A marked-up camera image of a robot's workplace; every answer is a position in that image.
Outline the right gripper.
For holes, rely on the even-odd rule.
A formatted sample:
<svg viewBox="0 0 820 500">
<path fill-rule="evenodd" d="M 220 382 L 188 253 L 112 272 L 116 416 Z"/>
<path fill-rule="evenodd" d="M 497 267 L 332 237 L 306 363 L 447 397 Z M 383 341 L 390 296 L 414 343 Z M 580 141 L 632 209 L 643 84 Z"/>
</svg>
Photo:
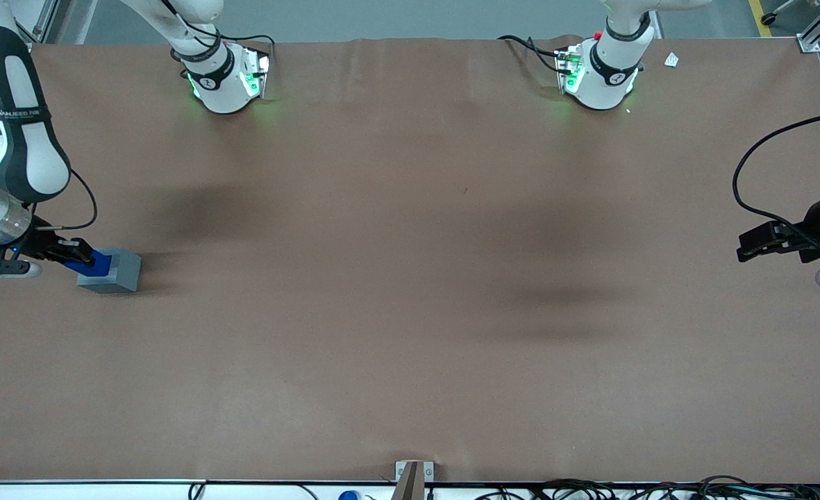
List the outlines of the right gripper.
<svg viewBox="0 0 820 500">
<path fill-rule="evenodd" d="M 0 228 L 0 252 L 8 251 L 35 260 L 48 260 L 58 265 L 95 266 L 94 248 L 83 238 L 64 240 L 56 234 L 57 227 L 30 226 L 15 237 L 12 231 Z"/>
</svg>

